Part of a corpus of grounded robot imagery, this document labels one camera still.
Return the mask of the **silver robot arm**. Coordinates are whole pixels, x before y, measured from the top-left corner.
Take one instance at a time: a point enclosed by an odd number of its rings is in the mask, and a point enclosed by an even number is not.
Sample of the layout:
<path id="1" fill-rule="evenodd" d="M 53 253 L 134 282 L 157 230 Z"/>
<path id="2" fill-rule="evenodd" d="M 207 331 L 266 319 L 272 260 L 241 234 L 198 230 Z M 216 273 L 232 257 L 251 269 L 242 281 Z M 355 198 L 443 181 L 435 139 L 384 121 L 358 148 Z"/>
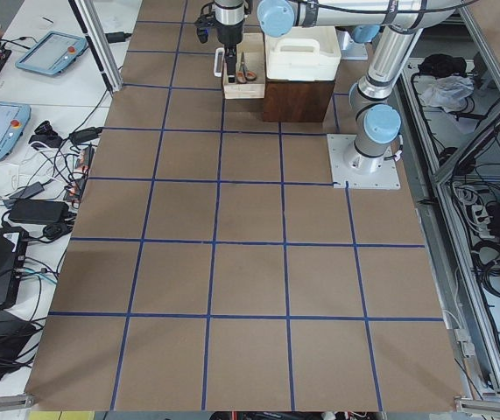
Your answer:
<path id="1" fill-rule="evenodd" d="M 257 19 L 263 32 L 275 38 L 294 27 L 383 28 L 367 73 L 349 93 L 357 135 L 343 152 L 343 161 L 352 172 L 366 175 L 380 169 L 385 152 L 398 136 L 401 118 L 386 102 L 421 33 L 470 4 L 438 0 L 262 1 Z"/>
<path id="2" fill-rule="evenodd" d="M 243 0 L 216 0 L 204 4 L 195 20 L 196 34 L 202 44 L 208 34 L 216 30 L 218 41 L 224 47 L 223 58 L 229 82 L 236 81 L 237 46 L 243 41 L 245 17 L 251 12 L 252 2 Z"/>

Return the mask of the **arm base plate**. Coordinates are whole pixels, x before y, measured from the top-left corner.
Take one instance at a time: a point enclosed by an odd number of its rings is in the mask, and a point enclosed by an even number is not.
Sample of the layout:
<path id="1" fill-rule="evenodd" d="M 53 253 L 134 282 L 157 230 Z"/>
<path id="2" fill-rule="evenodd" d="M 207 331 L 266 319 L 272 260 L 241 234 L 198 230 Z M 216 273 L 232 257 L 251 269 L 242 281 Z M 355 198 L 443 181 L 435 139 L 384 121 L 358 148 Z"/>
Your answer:
<path id="1" fill-rule="evenodd" d="M 390 145 L 381 157 L 365 157 L 355 148 L 356 135 L 327 134 L 334 188 L 399 190 L 397 164 Z"/>

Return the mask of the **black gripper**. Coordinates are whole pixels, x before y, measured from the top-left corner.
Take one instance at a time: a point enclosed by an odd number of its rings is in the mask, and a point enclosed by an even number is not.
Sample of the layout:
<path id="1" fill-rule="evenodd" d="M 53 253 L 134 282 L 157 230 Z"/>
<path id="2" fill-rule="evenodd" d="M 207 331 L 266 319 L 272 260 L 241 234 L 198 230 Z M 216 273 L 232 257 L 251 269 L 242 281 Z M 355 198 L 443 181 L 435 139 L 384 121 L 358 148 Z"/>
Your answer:
<path id="1" fill-rule="evenodd" d="M 224 47 L 228 83 L 236 82 L 236 47 L 241 43 L 241 2 L 218 0 L 205 3 L 194 22 L 202 44 L 208 42 L 212 29 Z"/>

